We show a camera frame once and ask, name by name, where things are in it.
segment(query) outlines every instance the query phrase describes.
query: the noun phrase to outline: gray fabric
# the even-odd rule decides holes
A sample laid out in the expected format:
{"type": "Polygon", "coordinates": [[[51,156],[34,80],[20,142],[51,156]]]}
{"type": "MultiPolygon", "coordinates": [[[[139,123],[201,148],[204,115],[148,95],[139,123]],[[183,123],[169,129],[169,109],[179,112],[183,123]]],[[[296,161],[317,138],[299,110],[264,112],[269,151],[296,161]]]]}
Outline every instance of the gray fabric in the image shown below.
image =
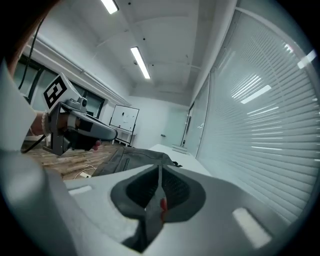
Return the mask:
{"type": "Polygon", "coordinates": [[[114,174],[145,165],[174,166],[174,163],[165,153],[133,147],[120,147],[110,160],[106,160],[98,166],[92,176],[114,174]]]}

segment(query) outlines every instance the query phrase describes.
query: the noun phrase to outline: black cable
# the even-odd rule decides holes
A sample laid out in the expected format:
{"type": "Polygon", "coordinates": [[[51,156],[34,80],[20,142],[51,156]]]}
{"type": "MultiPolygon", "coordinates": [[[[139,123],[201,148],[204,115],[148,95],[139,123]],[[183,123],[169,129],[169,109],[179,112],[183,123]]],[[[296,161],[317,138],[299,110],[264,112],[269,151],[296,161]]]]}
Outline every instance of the black cable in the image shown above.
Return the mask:
{"type": "Polygon", "coordinates": [[[19,85],[19,90],[21,89],[21,87],[22,87],[22,85],[23,85],[23,83],[25,81],[25,77],[26,77],[26,74],[27,74],[27,69],[28,69],[28,66],[29,66],[29,62],[31,60],[31,54],[32,54],[32,52],[34,50],[34,46],[35,46],[36,38],[37,38],[37,35],[38,35],[38,31],[39,31],[39,29],[41,27],[42,22],[44,22],[44,20],[45,20],[45,18],[43,18],[40,21],[40,24],[38,25],[38,28],[36,29],[36,32],[34,34],[34,38],[33,38],[31,49],[30,49],[30,53],[29,53],[29,57],[28,57],[28,59],[26,61],[26,65],[25,65],[24,72],[23,72],[23,77],[22,77],[21,83],[19,85]]]}
{"type": "Polygon", "coordinates": [[[40,139],[38,139],[37,142],[35,142],[34,144],[32,144],[29,148],[27,148],[26,150],[22,151],[23,154],[29,152],[30,150],[32,150],[36,145],[38,145],[44,138],[46,137],[46,135],[42,135],[42,137],[40,139]]]}

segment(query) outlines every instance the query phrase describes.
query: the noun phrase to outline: ceiling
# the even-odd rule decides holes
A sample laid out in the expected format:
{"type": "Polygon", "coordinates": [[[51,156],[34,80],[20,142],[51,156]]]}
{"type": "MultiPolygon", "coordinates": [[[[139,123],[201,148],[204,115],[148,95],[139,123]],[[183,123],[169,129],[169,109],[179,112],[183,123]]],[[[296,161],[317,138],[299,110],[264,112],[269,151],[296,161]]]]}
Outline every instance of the ceiling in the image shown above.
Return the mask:
{"type": "Polygon", "coordinates": [[[210,36],[214,0],[115,0],[119,11],[113,14],[101,0],[67,2],[94,35],[96,54],[112,52],[112,61],[132,79],[133,88],[191,95],[210,36]],[[134,64],[130,48],[135,46],[151,79],[134,64]]]}

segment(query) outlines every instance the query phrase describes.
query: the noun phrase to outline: horizontal blinds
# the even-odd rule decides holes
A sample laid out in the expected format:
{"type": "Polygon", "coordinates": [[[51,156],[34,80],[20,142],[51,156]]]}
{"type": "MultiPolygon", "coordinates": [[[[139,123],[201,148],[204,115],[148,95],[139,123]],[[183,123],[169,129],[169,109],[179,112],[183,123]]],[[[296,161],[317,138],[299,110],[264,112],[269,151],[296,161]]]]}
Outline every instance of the horizontal blinds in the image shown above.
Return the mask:
{"type": "Polygon", "coordinates": [[[318,99],[299,61],[275,33],[240,14],[211,74],[197,157],[289,223],[304,209],[320,166],[318,99]]]}
{"type": "Polygon", "coordinates": [[[185,147],[194,157],[197,156],[202,138],[209,98],[209,77],[194,100],[190,126],[185,139],[185,147]]]}

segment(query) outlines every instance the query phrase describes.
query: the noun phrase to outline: wooden floor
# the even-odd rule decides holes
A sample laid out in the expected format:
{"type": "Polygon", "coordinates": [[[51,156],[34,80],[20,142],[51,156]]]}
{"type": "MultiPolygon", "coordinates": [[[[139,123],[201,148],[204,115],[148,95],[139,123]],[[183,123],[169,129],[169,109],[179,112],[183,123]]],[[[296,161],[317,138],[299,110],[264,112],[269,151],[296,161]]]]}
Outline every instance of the wooden floor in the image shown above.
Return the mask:
{"type": "MultiPolygon", "coordinates": [[[[30,150],[26,155],[35,159],[44,168],[55,169],[64,180],[72,180],[84,169],[92,168],[90,166],[84,167],[84,165],[92,165],[97,168],[106,158],[110,159],[119,146],[118,143],[112,145],[111,142],[104,142],[98,151],[69,149],[62,156],[51,154],[43,150],[42,147],[38,147],[30,150]]],[[[86,170],[85,173],[92,175],[94,171],[94,169],[86,170]]]]}

